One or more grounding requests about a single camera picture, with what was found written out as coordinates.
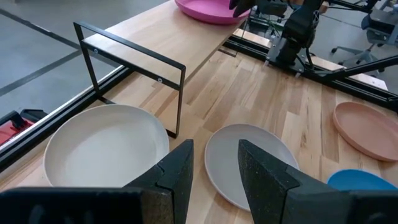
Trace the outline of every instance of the white plate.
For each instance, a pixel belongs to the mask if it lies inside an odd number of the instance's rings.
[[[240,139],[247,139],[296,169],[299,165],[286,145],[264,129],[249,124],[232,124],[214,133],[205,150],[205,166],[210,181],[226,200],[250,211],[239,172]]]
[[[44,154],[44,171],[59,187],[123,187],[169,153],[160,121],[126,105],[86,110],[63,124]]]

